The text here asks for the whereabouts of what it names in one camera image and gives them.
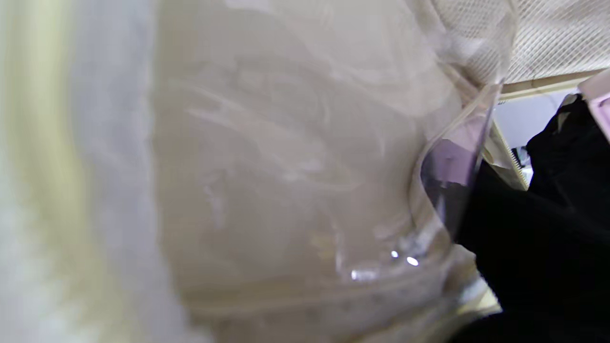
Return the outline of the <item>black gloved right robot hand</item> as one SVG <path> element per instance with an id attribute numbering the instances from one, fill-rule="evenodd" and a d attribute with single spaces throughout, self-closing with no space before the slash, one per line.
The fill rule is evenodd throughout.
<path id="1" fill-rule="evenodd" d="M 473 252 L 501 312 L 451 343 L 607 343 L 609 235 L 480 165 L 457 243 Z"/>

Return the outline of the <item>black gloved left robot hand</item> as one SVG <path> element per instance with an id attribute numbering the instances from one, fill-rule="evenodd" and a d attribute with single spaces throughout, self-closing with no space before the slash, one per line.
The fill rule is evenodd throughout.
<path id="1" fill-rule="evenodd" d="M 567 208 L 608 210 L 609 143 L 580 93 L 567 95 L 526 145 L 529 191 Z"/>

